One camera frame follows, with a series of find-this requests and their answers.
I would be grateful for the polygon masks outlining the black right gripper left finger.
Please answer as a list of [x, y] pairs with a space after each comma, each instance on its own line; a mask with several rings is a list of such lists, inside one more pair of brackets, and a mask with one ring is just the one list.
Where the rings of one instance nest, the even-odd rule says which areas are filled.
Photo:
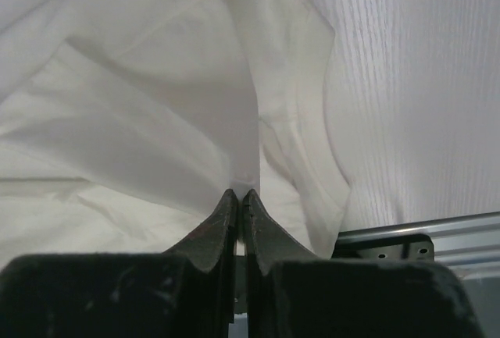
[[234, 320], [235, 193], [160, 253], [29, 254], [1, 272], [4, 337], [225, 337]]

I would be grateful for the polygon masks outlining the white t-shirt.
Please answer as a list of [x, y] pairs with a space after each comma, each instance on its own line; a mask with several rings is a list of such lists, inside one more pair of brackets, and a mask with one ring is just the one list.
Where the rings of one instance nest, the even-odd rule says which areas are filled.
[[1, 0], [1, 260], [161, 251], [258, 190], [321, 257], [349, 187], [309, 0]]

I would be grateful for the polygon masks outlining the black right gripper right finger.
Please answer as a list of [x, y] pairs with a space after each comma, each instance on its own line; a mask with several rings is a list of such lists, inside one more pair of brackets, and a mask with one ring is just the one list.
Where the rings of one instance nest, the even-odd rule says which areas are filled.
[[459, 279], [425, 261], [323, 259], [242, 203], [252, 337], [480, 337]]

